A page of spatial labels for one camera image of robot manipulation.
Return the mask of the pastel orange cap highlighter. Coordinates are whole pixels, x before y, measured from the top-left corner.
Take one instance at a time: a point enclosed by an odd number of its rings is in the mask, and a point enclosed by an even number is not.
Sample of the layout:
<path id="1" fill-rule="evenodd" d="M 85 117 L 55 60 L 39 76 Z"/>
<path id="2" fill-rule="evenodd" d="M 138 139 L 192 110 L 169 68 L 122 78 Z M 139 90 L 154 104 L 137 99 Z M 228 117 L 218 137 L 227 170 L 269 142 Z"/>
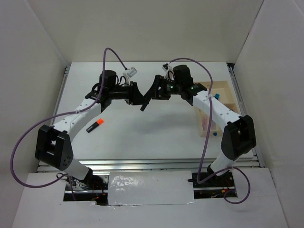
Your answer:
<path id="1" fill-rule="evenodd" d="M 212 129 L 213 129 L 213 130 L 216 130 L 216 124 L 215 124 L 214 121 L 212 121 Z"/>

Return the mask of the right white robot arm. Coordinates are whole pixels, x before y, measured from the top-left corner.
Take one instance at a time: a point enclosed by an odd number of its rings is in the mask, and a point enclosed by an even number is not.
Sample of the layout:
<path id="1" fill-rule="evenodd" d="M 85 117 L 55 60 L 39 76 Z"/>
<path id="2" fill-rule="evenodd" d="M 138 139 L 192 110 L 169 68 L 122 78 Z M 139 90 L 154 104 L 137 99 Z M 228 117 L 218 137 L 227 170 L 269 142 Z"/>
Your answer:
<path id="1" fill-rule="evenodd" d="M 243 154 L 256 146 L 256 135 L 253 119 L 249 115 L 241 116 L 222 104 L 211 95 L 209 89 L 195 83 L 186 65 L 169 67 L 168 75 L 156 75 L 152 86 L 144 95 L 141 111 L 144 111 L 150 100 L 169 100 L 171 95 L 180 95 L 190 105 L 208 114 L 209 119 L 223 132 L 221 152 L 207 168 L 207 180 L 212 186 L 218 186 L 224 180 L 224 174 Z"/>

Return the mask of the purple cap black highlighter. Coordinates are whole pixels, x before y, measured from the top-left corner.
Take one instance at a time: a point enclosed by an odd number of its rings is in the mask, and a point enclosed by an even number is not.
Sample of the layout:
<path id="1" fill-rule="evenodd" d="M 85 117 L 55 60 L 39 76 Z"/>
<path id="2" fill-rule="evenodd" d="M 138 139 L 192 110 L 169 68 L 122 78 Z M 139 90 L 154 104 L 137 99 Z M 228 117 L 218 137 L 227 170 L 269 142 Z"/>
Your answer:
<path id="1" fill-rule="evenodd" d="M 150 99 L 149 97 L 145 98 L 145 100 L 144 100 L 144 102 L 143 102 L 143 104 L 142 104 L 142 106 L 141 106 L 141 108 L 140 108 L 140 110 L 141 110 L 142 112 L 145 110 L 145 108 L 146 108 L 147 105 L 149 104 L 150 100 L 151 100 L 151 99 Z"/>

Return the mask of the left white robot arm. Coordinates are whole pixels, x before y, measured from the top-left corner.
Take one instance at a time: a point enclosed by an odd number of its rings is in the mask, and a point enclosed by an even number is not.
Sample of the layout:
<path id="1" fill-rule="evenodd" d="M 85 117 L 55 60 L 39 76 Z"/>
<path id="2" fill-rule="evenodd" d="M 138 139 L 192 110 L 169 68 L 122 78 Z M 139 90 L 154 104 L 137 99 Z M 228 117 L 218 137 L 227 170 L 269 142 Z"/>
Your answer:
<path id="1" fill-rule="evenodd" d="M 103 112 L 112 100 L 125 100 L 129 105 L 142 105 L 143 95 L 131 77 L 137 73 L 134 67 L 123 72 L 124 84 L 115 71 L 106 70 L 99 82 L 85 96 L 82 103 L 71 114 L 52 126 L 43 125 L 38 131 L 35 157 L 77 179 L 78 186 L 87 190 L 104 186 L 101 177 L 74 157 L 72 141 L 75 136 L 95 117 Z"/>

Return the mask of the orange cap black highlighter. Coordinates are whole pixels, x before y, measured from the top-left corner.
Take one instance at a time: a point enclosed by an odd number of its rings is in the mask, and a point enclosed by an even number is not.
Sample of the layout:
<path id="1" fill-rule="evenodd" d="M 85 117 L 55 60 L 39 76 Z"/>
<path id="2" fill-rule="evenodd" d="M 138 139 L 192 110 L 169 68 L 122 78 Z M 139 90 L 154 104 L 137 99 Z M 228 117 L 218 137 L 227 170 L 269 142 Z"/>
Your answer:
<path id="1" fill-rule="evenodd" d="M 96 120 L 92 125 L 90 125 L 87 129 L 86 132 L 90 133 L 92 132 L 95 128 L 97 128 L 98 126 L 100 126 L 101 124 L 104 123 L 104 120 L 102 118 Z"/>

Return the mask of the pastel lilac highlighter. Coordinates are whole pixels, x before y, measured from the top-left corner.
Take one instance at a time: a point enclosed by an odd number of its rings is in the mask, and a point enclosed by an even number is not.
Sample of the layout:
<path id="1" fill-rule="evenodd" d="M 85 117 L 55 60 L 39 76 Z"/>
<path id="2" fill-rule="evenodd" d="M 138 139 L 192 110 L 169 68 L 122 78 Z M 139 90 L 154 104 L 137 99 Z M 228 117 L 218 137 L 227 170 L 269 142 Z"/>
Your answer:
<path id="1" fill-rule="evenodd" d="M 207 130 L 207 128 L 208 128 L 208 123 L 209 123 L 209 118 L 208 118 L 207 115 L 204 114 L 203 117 L 202 117 L 202 129 L 203 129 L 204 131 Z"/>

